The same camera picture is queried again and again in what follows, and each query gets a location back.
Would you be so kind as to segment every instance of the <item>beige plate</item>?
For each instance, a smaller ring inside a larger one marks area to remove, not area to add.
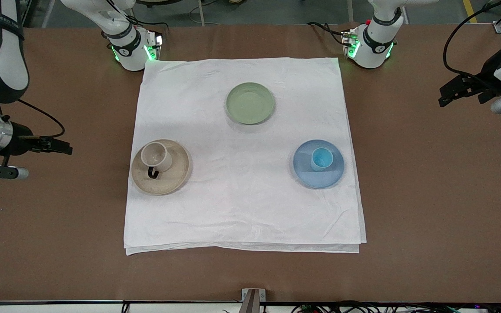
[[[152,142],[158,142],[165,145],[167,151],[171,153],[173,163],[171,163],[171,167],[167,171],[160,173],[157,178],[153,180],[148,177],[148,167],[144,165],[140,158],[141,149],[137,153],[137,156],[135,156],[133,166],[131,167],[133,180],[142,191],[149,194],[161,196],[163,194],[172,193],[181,187],[187,180],[187,177],[189,177],[189,153],[183,146],[172,140],[160,139]]]

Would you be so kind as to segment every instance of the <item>yellow floor line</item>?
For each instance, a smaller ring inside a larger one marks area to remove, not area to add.
[[[473,11],[473,6],[471,5],[470,0],[463,0],[463,6],[465,6],[465,11],[467,12],[467,16],[473,15],[475,12]],[[470,23],[477,23],[477,18],[473,17],[469,20]]]

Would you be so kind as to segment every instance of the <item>white mug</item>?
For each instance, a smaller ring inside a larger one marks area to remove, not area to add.
[[[148,167],[148,176],[151,178],[157,177],[157,173],[154,173],[154,170],[165,172],[171,167],[171,163],[173,163],[171,153],[169,153],[165,145],[155,141],[144,146],[140,153],[140,158],[145,166]]]

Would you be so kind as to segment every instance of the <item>green led light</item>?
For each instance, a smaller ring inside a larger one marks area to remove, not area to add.
[[[156,54],[151,52],[152,47],[144,46],[145,51],[147,52],[148,55],[148,60],[155,60],[156,59]]]
[[[390,47],[388,48],[388,53],[387,53],[387,55],[386,55],[386,59],[390,57],[391,49],[392,49],[393,47],[394,47],[394,43],[392,42],[392,43],[390,44]]]
[[[115,55],[115,59],[119,62],[119,56],[117,56],[117,52],[115,52],[115,48],[111,46],[111,50],[113,51],[113,54]]]
[[[361,43],[358,40],[356,40],[354,42],[354,44],[351,45],[351,47],[349,48],[349,52],[348,52],[348,55],[349,55],[350,58],[353,59],[354,56],[357,55],[357,50],[358,50],[358,48],[359,48],[360,45],[361,45]]]

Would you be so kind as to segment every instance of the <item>floor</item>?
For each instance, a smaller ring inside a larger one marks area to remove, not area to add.
[[[38,11],[44,14],[39,14],[37,19],[33,18],[31,26],[95,27],[81,14],[66,8],[60,0],[38,2]],[[487,0],[440,0],[426,6],[407,6],[406,15],[411,24],[459,23],[468,16],[468,12],[481,9],[486,2]],[[220,24],[305,24],[311,21],[341,24],[349,20],[364,22],[372,17],[372,6],[367,0],[245,0],[240,4],[232,4],[228,0],[203,0],[203,4],[205,21]],[[136,4],[133,9],[137,19],[144,22],[197,26],[199,23],[189,18],[189,11],[195,8],[191,17],[199,22],[197,0],[183,0],[151,8]],[[500,16],[501,7],[498,7],[478,16],[477,22],[491,22]]]

